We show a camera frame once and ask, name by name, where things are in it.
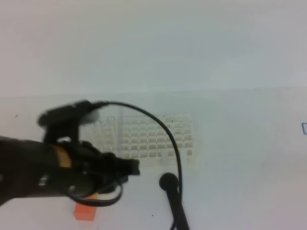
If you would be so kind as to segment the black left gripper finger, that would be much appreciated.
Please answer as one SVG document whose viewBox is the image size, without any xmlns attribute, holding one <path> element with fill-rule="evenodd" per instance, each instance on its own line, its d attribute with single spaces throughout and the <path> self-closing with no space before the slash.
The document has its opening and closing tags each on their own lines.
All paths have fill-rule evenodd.
<svg viewBox="0 0 307 230">
<path fill-rule="evenodd" d="M 113 157 L 114 173 L 113 180 L 115 183 L 125 183 L 129 176 L 140 176 L 140 161 L 136 159 L 122 159 L 117 156 Z"/>
</svg>

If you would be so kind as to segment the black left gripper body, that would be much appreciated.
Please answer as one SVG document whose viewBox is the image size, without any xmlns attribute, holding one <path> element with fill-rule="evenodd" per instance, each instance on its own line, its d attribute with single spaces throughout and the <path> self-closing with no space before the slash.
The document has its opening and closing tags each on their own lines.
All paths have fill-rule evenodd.
<svg viewBox="0 0 307 230">
<path fill-rule="evenodd" d="M 120 158 L 107 151 L 102 153 L 89 142 L 60 141 L 55 151 L 67 157 L 55 179 L 55 196 L 85 198 L 95 193 L 108 194 L 120 186 Z"/>
</svg>

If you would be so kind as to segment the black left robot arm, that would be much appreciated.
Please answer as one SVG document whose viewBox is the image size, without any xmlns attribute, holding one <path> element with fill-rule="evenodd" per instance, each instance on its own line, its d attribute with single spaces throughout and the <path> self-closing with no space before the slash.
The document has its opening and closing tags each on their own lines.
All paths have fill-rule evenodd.
<svg viewBox="0 0 307 230">
<path fill-rule="evenodd" d="M 66 196 L 90 207 L 119 201 L 91 199 L 114 192 L 131 175 L 140 175 L 139 161 L 100 152 L 90 142 L 56 144 L 1 137 L 0 202 L 15 198 Z"/>
</svg>

